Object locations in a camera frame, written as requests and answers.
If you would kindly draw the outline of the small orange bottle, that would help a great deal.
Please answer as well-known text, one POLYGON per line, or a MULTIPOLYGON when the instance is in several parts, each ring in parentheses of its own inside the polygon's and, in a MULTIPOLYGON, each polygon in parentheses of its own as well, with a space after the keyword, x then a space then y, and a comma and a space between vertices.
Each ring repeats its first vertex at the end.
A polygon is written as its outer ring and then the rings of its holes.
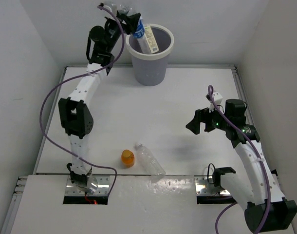
POLYGON ((124 166, 132 167, 135 163, 134 153, 130 150, 124 150, 121 154, 121 161, 124 166))

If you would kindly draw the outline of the clear ribbed unlabelled bottle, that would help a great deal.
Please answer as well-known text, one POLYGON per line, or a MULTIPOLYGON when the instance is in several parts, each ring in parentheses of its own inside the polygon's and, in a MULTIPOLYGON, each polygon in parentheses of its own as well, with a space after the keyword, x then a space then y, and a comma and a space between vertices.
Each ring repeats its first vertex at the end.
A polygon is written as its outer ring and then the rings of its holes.
POLYGON ((150 176, 164 177, 166 175, 163 167, 146 146, 143 144, 136 144, 135 153, 139 163, 150 176))

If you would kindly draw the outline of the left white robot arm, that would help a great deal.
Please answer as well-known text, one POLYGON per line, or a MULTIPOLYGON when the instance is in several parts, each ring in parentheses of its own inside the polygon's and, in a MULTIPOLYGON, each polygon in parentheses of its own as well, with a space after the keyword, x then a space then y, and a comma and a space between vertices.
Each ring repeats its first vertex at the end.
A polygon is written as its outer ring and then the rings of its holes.
POLYGON ((104 26, 93 27, 88 35, 87 73, 67 98, 58 102, 61 126, 70 140, 72 161, 67 165, 71 182, 92 193, 98 182, 89 165, 89 134, 94 120, 89 104, 100 82, 109 74, 114 61, 112 50, 120 36, 134 34, 140 28, 140 13, 117 13, 118 21, 108 18, 104 26))

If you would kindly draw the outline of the clear bottle cream label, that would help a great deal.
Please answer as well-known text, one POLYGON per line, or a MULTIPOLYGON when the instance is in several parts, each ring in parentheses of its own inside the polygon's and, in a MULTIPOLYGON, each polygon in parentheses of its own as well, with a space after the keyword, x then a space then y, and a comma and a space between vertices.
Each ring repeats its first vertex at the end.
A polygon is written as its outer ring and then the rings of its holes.
POLYGON ((141 25, 139 36, 137 41, 143 54, 150 55, 159 52, 157 41, 149 24, 141 25))

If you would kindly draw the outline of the blue label Pocari bottle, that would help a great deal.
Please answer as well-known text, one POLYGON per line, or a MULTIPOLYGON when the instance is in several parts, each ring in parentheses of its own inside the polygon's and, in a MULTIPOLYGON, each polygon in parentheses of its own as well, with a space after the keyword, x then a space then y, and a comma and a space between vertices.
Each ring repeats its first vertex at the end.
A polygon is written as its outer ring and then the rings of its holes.
POLYGON ((143 18, 140 17, 138 24, 137 24, 136 31, 132 35, 135 39, 140 39, 144 36, 144 34, 145 34, 145 29, 144 29, 144 25, 143 25, 143 18))

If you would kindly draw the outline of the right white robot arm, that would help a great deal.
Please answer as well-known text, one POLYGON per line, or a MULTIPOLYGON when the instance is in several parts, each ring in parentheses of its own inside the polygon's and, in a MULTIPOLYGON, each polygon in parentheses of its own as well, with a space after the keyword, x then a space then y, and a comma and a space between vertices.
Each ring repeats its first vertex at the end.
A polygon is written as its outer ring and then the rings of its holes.
POLYGON ((228 99, 224 116, 213 106, 199 109, 186 128, 198 135, 200 125, 204 123, 205 132, 219 129, 230 140, 244 165, 249 182, 242 181, 232 167, 220 167, 213 172, 213 185, 231 193, 244 211, 250 232, 286 230, 297 213, 297 205, 285 197, 274 180, 263 156, 260 136, 253 125, 246 124, 246 108, 244 101, 228 99))

